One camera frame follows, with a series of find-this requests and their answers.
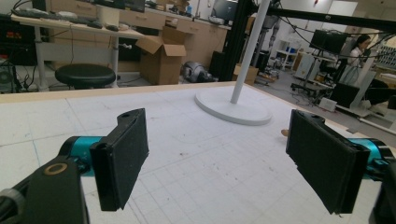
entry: round stool seat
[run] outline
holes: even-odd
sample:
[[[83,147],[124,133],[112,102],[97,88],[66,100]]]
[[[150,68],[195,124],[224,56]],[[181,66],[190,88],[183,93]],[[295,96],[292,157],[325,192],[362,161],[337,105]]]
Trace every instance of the round stool seat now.
[[[116,80],[114,71],[108,67],[89,63],[73,63],[55,71],[58,81],[75,88],[101,88]]]

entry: gray floor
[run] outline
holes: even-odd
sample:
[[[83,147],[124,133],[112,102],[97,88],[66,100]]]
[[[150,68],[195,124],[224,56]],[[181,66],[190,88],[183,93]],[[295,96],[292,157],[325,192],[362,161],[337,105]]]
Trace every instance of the gray floor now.
[[[294,105],[298,105],[312,113],[322,116],[325,119],[330,119],[339,124],[348,127],[351,131],[363,133],[369,137],[381,140],[391,147],[396,147],[396,136],[391,133],[382,131],[376,127],[360,122],[354,116],[350,116],[341,111],[335,110],[330,112],[319,108],[316,105],[309,103],[308,98],[299,91],[293,91],[290,87],[291,83],[301,83],[301,80],[292,76],[292,72],[279,72],[279,79],[267,86],[262,84],[255,84],[254,86],[262,91],[266,91],[278,98],[288,101]]]

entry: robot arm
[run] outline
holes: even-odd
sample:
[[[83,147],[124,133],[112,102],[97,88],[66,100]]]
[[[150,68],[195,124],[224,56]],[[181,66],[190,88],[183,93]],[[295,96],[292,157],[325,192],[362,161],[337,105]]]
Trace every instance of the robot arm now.
[[[148,154],[144,109],[119,115],[108,136],[70,137],[52,161],[1,191],[0,223],[90,223],[80,176],[93,173],[102,211],[117,211]]]

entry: keyboard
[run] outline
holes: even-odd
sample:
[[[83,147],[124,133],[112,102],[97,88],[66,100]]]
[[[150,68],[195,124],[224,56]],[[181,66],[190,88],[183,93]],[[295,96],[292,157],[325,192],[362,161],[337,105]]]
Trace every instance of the keyboard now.
[[[48,20],[56,20],[56,21],[70,21],[75,24],[88,24],[90,21],[82,19],[82,18],[72,18],[65,17],[60,15],[55,15],[51,13],[42,13],[35,11],[26,11],[26,10],[15,10],[11,9],[12,13],[19,17],[33,18],[33,19],[48,19]]]

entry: cardboard box flap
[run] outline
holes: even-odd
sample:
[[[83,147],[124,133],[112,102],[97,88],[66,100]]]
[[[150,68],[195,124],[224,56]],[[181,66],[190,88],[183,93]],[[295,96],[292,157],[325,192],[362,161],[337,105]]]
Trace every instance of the cardboard box flap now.
[[[186,33],[181,32],[175,28],[163,27],[163,42],[165,44],[181,44],[184,45]]]
[[[136,45],[150,54],[154,54],[163,45],[163,39],[155,35],[145,35],[136,41]]]
[[[163,45],[166,56],[186,56],[186,48],[183,45]]]

